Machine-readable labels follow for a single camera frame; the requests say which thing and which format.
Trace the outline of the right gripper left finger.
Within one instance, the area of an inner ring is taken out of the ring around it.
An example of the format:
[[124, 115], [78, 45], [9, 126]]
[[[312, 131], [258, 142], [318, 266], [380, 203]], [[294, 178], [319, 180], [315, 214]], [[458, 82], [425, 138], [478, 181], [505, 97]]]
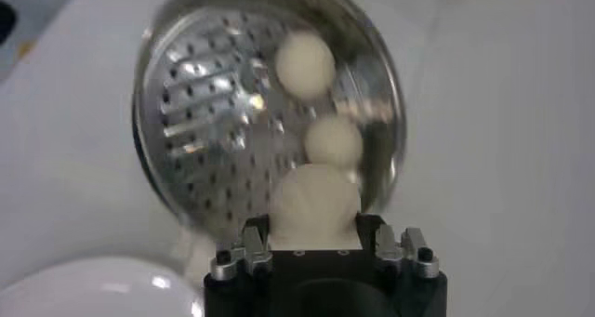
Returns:
[[272, 269], [272, 251], [268, 244], [270, 219], [257, 216], [246, 221], [239, 239], [217, 248], [210, 260], [209, 275], [215, 281], [230, 281], [240, 270], [254, 275], [258, 271], [268, 273]]

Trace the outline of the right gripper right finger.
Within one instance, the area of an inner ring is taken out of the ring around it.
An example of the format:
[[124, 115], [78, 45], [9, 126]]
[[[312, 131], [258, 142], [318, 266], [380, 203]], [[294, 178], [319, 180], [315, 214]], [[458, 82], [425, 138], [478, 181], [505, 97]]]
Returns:
[[410, 272], [422, 280], [440, 275], [440, 261], [420, 228], [408, 227], [397, 235], [380, 216], [358, 214], [356, 227], [364, 250], [372, 252], [377, 267], [394, 277]]

